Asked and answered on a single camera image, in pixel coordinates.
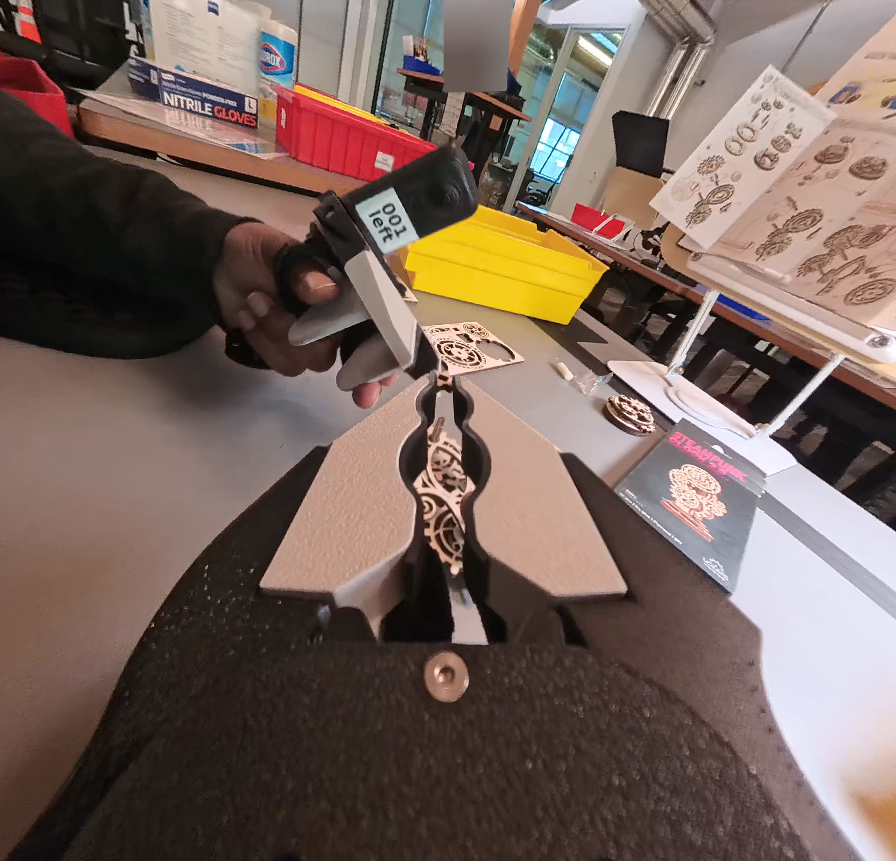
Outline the wooden high table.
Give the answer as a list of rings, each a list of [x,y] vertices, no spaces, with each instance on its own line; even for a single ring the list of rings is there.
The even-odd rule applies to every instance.
[[[397,73],[404,77],[404,91],[425,98],[427,106],[424,111],[420,138],[431,141],[435,127],[437,106],[445,105],[449,94],[444,91],[442,77],[398,69]],[[467,157],[473,165],[473,174],[480,181],[482,172],[487,169],[487,162],[494,148],[509,135],[514,121],[532,122],[532,117],[497,98],[492,93],[465,93],[464,105],[481,113],[481,124],[476,134],[476,142]]]

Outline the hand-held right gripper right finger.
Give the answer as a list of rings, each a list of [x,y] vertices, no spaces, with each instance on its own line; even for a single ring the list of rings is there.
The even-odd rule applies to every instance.
[[[463,574],[502,624],[604,598],[626,582],[561,452],[470,380],[454,379],[465,499]]]

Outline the person's left forearm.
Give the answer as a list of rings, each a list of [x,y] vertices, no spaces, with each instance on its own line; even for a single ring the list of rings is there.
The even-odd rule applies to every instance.
[[[141,360],[224,326],[213,274],[245,218],[86,150],[2,93],[2,339]]]

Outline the black equipment case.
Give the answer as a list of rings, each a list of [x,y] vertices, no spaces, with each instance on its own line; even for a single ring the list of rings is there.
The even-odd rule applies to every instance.
[[[130,52],[126,0],[1,0],[2,56],[35,61],[65,91],[96,90]]]

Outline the blue glove box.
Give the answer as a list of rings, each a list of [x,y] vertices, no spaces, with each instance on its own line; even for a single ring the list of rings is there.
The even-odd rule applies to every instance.
[[[209,120],[251,129],[259,126],[255,95],[139,57],[128,59],[127,76],[133,92],[144,100]]]

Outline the black puzzle box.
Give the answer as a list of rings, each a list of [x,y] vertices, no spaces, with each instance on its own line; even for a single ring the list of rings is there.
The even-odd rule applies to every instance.
[[[732,594],[766,476],[687,420],[672,427],[615,494]]]

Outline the red plastic bin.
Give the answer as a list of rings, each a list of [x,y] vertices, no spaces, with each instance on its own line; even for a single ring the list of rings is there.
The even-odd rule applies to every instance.
[[[436,150],[424,139],[313,90],[277,89],[275,137],[295,160],[372,182]]]

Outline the white wipes pack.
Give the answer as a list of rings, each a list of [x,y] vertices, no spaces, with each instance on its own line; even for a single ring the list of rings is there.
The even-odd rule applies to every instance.
[[[157,64],[258,95],[268,7],[244,0],[148,0],[148,11]]]

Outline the person's left hand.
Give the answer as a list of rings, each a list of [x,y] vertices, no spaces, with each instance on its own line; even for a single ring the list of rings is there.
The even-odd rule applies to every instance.
[[[245,222],[231,229],[222,246],[212,285],[223,326],[237,330],[245,346],[277,374],[324,373],[336,362],[341,337],[294,346],[288,333],[295,317],[277,295],[274,263],[297,243],[271,226]]]

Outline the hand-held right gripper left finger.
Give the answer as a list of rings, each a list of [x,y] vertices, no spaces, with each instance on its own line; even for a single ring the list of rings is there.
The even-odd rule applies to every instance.
[[[381,635],[422,553],[415,481],[437,393],[436,375],[419,378],[332,442],[261,578],[264,594],[357,610]]]

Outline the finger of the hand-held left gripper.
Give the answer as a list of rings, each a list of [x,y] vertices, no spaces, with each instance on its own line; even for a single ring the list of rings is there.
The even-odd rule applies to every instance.
[[[386,316],[374,319],[365,308],[309,308],[291,325],[289,342],[308,346],[338,340],[337,386],[350,391],[380,381],[408,366],[408,329],[396,328]]]
[[[374,253],[370,250],[359,252],[345,264],[345,274],[374,319],[388,316],[396,328],[408,329],[408,366],[400,372],[413,379],[437,372],[439,357],[436,351]]]

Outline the wooden gear assembly with pegs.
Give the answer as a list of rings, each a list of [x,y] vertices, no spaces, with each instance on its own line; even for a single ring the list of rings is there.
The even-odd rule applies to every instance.
[[[462,447],[439,416],[427,432],[427,462],[414,481],[422,502],[424,536],[453,579],[462,574],[465,527],[462,503],[475,485],[462,465]]]

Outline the grey desk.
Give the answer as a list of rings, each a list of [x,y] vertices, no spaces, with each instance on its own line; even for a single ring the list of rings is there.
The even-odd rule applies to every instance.
[[[249,370],[222,344],[113,361],[2,343],[2,856],[185,570],[364,416],[332,373]],[[894,531],[800,466],[768,495],[732,599],[763,631],[780,732],[863,857],[842,775],[894,747]]]

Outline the small round wooden gear stack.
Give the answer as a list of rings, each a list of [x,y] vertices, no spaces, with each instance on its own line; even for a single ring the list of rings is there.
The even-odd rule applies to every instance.
[[[655,432],[656,422],[651,407],[632,396],[611,396],[603,407],[603,415],[615,427],[637,437]]]

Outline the puzzle instruction booklet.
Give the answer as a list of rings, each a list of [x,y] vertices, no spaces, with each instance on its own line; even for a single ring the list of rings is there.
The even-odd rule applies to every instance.
[[[745,295],[893,332],[894,77],[893,19],[815,95],[768,67],[651,206]]]

